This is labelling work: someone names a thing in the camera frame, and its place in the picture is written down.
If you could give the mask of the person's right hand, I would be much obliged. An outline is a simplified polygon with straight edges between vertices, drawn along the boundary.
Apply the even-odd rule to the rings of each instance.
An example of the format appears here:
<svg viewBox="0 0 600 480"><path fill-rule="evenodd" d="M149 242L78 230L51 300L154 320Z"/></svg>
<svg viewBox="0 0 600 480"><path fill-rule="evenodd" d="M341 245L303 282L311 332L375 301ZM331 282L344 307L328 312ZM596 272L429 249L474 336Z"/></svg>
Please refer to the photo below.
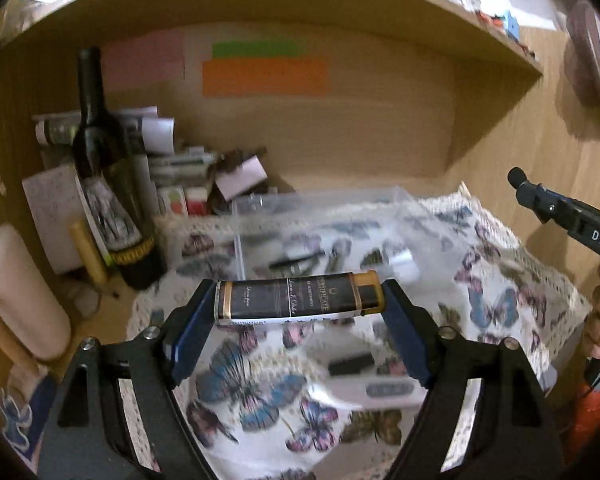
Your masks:
<svg viewBox="0 0 600 480"><path fill-rule="evenodd" d="M600 278L600 265L597 274ZM594 289L592 305L593 309L584 323L580 347L588 360L600 360L600 284Z"/></svg>

